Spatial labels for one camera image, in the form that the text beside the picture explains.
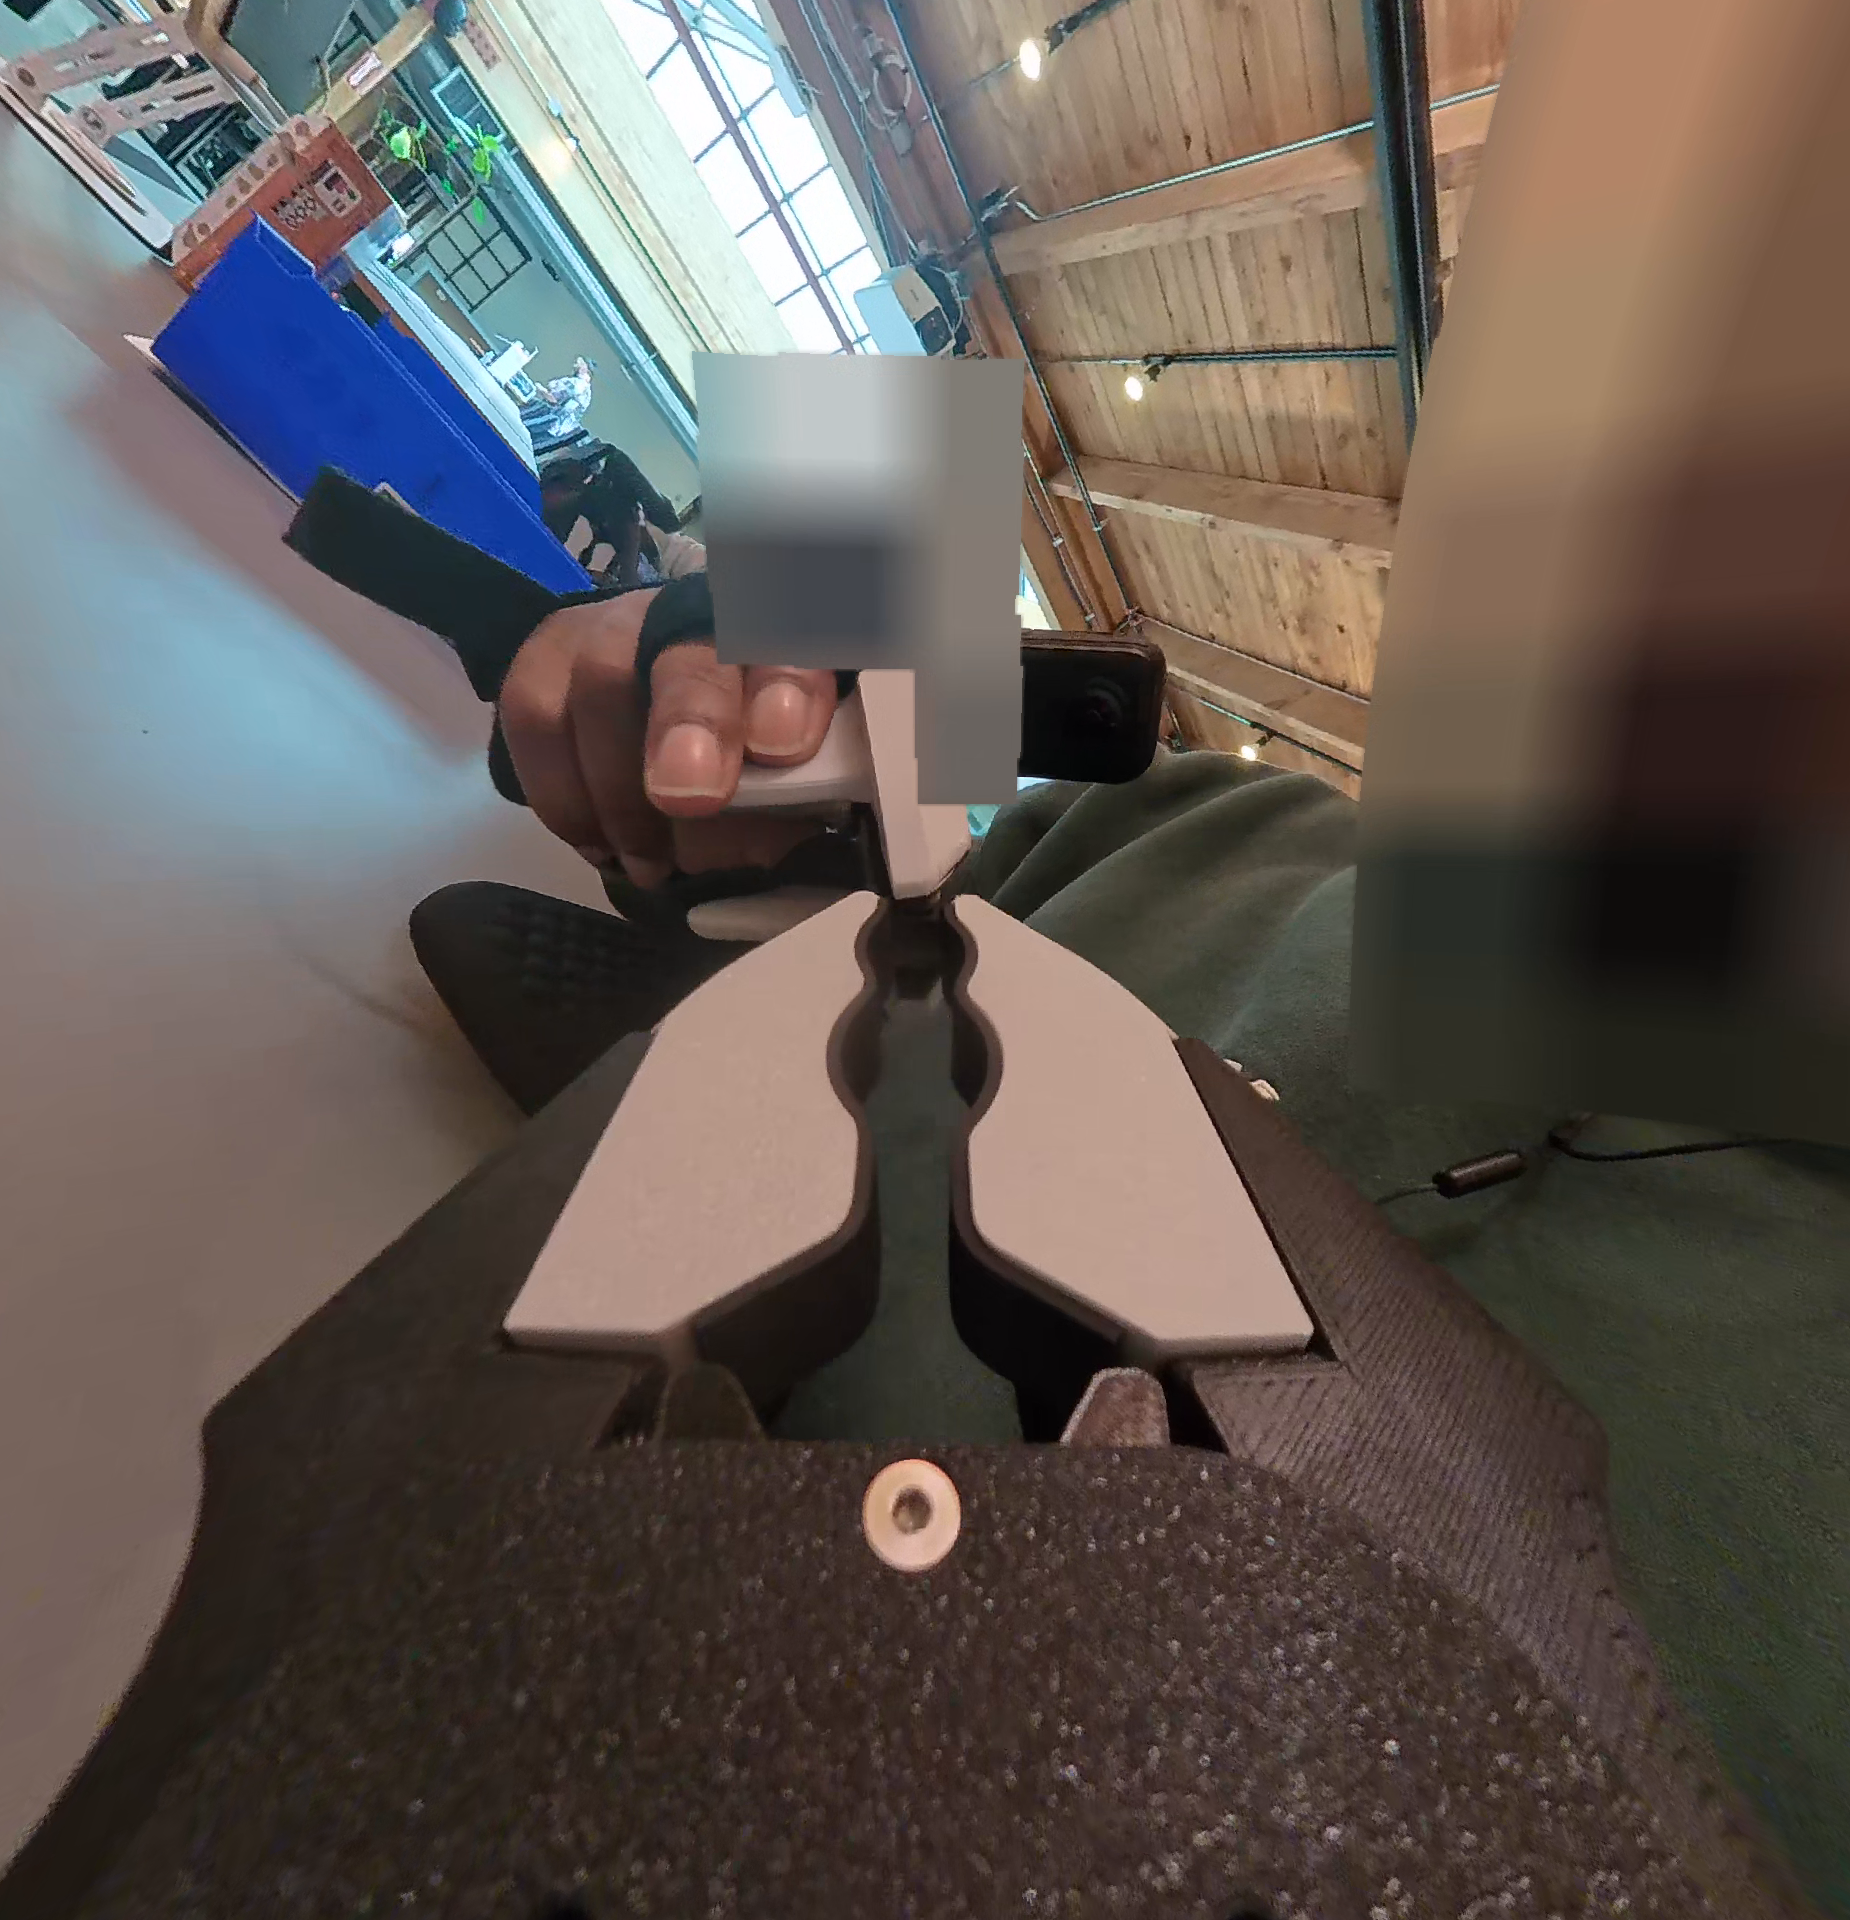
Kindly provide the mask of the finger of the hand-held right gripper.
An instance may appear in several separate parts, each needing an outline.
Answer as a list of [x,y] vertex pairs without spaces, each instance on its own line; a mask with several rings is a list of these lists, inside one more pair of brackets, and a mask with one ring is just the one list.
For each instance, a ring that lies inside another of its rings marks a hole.
[[889,895],[928,900],[965,861],[965,805],[920,799],[915,675],[860,675]]

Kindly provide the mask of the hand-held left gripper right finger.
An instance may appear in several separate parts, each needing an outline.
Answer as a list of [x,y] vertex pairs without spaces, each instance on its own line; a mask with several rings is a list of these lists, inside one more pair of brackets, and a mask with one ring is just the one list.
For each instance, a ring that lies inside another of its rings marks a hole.
[[1093,1379],[1287,1359],[1317,1326],[1174,1031],[1081,955],[973,895],[948,906],[948,1287],[1025,1427]]

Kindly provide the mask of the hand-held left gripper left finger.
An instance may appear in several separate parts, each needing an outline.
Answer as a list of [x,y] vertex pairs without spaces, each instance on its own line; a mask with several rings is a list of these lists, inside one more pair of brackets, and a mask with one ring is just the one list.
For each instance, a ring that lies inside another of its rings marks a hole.
[[856,892],[749,949],[653,1029],[499,1323],[529,1356],[725,1369],[770,1427],[871,1328],[868,1123],[887,903]]

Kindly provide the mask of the person's right hand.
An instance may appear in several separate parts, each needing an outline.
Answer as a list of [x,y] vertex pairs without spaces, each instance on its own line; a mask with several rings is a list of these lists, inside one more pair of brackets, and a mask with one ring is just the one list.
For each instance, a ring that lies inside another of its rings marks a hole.
[[499,687],[499,738],[538,822],[649,892],[769,870],[818,833],[732,804],[749,767],[818,755],[839,685],[826,668],[722,663],[706,579],[689,575],[541,620]]

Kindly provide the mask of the white ceiling unit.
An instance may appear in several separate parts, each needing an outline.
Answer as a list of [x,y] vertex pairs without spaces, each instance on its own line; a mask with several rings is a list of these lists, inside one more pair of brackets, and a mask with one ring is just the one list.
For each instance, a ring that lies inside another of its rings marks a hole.
[[970,327],[961,282],[937,258],[889,266],[852,301],[871,348],[882,354],[961,357]]

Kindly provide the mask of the black metal pole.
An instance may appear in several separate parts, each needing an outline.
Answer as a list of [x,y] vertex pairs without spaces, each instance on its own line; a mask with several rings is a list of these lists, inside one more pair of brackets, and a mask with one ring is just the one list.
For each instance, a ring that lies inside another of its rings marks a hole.
[[1426,373],[1440,335],[1440,216],[1426,7],[1365,2],[1374,178],[1391,270],[1402,432],[1413,446]]

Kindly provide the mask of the blue plastic bin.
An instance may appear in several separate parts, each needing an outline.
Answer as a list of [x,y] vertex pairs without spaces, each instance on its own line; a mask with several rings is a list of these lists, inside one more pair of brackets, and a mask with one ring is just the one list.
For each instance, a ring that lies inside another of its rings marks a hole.
[[364,324],[267,223],[231,240],[149,354],[291,498],[340,468],[541,587],[591,587],[545,524],[535,472],[419,342]]

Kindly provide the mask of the skylight window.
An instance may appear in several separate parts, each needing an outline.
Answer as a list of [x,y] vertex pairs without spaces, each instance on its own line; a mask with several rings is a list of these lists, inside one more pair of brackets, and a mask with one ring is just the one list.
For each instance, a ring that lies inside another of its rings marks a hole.
[[885,262],[769,7],[603,8],[793,345],[876,353],[860,294]]

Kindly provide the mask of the green potted plant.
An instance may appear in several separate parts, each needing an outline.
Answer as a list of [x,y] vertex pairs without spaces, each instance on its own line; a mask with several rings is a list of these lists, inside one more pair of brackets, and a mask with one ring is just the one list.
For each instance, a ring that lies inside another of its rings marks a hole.
[[490,184],[507,152],[503,133],[466,128],[456,119],[434,126],[397,108],[378,111],[372,139],[395,168],[428,180],[443,203],[458,203]]

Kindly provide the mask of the orange control box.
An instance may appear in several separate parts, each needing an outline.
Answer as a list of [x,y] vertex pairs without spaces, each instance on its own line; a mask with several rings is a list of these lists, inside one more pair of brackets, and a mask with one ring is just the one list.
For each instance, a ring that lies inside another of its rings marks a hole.
[[368,233],[398,233],[406,217],[353,141],[328,116],[298,115],[179,223],[172,276],[187,292],[255,223],[325,272]]

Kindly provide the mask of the perforated wooden stand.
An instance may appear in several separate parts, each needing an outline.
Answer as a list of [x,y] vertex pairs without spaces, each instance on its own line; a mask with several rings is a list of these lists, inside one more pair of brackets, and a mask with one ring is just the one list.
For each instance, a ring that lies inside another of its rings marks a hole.
[[229,116],[255,134],[245,156],[298,115],[334,120],[321,108],[320,61],[347,5],[96,5],[96,13],[81,36],[0,54],[0,106],[170,264],[173,228],[215,186],[168,216],[121,160],[201,119]]

